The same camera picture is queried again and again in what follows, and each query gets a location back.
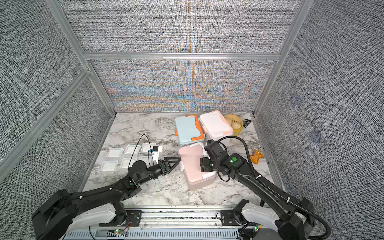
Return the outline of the pink first aid box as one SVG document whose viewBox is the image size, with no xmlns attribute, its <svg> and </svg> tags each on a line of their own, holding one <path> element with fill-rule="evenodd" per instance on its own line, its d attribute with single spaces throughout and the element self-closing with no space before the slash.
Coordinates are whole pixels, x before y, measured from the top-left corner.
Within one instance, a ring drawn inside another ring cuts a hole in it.
<svg viewBox="0 0 384 240">
<path fill-rule="evenodd" d="M 198 189 L 207 187 L 214 183 L 216 172 L 202 172 L 200 160 L 201 158 L 208 157 L 207 152 L 204 150 L 204 144 L 198 142 L 189 146 L 181 147 L 178 151 L 181 158 L 181 170 L 190 191 L 197 191 Z"/>
</svg>

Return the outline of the white gauze packet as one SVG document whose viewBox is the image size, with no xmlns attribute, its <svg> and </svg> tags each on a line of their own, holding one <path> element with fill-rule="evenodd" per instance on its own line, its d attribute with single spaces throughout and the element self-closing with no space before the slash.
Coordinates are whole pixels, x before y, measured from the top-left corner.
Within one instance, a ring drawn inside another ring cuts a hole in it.
<svg viewBox="0 0 384 240">
<path fill-rule="evenodd" d="M 126 155 L 138 155 L 141 150 L 141 145 L 130 145 L 128 144 L 125 148 Z"/>
<path fill-rule="evenodd" d="M 121 168 L 122 169 L 128 169 L 134 162 L 136 162 L 137 158 L 123 158 L 121 162 Z"/>
<path fill-rule="evenodd" d="M 156 145 L 156 143 L 143 143 L 141 147 L 141 153 L 147 154 Z"/>
<path fill-rule="evenodd" d="M 118 160 L 103 161 L 101 172 L 114 172 L 119 164 Z"/>
<path fill-rule="evenodd" d="M 107 153 L 108 159 L 119 159 L 124 153 L 123 148 L 109 148 Z"/>
<path fill-rule="evenodd" d="M 153 165 L 153 158 L 151 155 L 139 155 L 138 160 L 144 161 L 148 166 Z"/>
</svg>

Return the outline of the blue orange first aid box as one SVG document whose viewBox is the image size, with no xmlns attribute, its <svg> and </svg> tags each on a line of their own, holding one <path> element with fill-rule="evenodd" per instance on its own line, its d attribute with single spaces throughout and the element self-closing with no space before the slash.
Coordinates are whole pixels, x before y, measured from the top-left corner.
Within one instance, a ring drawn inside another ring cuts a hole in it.
<svg viewBox="0 0 384 240">
<path fill-rule="evenodd" d="M 175 118 L 175 133 L 181 146 L 194 144 L 204 140 L 205 135 L 197 115 Z"/>
</svg>

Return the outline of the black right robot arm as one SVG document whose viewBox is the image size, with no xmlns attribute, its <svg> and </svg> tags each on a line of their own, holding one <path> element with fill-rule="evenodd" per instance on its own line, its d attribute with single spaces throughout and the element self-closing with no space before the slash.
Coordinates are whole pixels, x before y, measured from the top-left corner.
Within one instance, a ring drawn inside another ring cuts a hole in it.
<svg viewBox="0 0 384 240">
<path fill-rule="evenodd" d="M 258 195 L 277 214 L 273 226 L 283 240 L 308 240 L 316 220 L 309 214 L 313 204 L 306 198 L 298 199 L 271 183 L 257 172 L 250 160 L 247 144 L 243 144 L 247 156 L 228 154 L 222 144 L 209 140 L 205 146 L 214 169 L 229 176 Z"/>
</svg>

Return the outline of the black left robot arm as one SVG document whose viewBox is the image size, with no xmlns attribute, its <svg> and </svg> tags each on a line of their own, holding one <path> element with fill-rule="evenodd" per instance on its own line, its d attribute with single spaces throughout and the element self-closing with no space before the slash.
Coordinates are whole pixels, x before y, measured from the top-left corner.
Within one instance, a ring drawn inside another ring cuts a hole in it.
<svg viewBox="0 0 384 240">
<path fill-rule="evenodd" d="M 169 174 L 180 162 L 180 157 L 165 157 L 148 167 L 144 161 L 136 161 L 128 168 L 125 177 L 106 187 L 75 193 L 66 189 L 55 192 L 32 214 L 36 239 L 58 240 L 76 217 L 107 204 L 115 208 L 115 216 L 105 225 L 123 224 L 127 214 L 122 202 L 139 193 L 141 184 Z"/>
</svg>

